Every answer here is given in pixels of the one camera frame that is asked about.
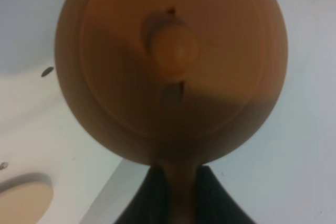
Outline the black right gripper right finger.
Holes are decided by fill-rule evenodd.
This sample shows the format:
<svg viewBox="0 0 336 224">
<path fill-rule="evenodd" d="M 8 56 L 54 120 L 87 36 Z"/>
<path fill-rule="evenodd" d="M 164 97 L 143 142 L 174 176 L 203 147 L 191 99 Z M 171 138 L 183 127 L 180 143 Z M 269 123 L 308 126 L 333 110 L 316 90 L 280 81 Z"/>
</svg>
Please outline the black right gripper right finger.
<svg viewBox="0 0 336 224">
<path fill-rule="evenodd" d="M 201 166 L 197 170 L 195 200 L 196 223 L 255 223 L 231 198 L 208 166 Z"/>
</svg>

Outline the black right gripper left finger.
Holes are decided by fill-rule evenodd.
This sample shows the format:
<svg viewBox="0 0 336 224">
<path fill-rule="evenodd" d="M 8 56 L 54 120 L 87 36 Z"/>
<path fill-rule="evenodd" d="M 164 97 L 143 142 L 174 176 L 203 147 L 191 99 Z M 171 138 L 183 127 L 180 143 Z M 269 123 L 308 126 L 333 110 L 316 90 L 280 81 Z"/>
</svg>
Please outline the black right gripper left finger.
<svg viewBox="0 0 336 224">
<path fill-rule="evenodd" d="M 168 192 L 163 169 L 150 167 L 141 187 L 116 224 L 168 223 Z"/>
</svg>

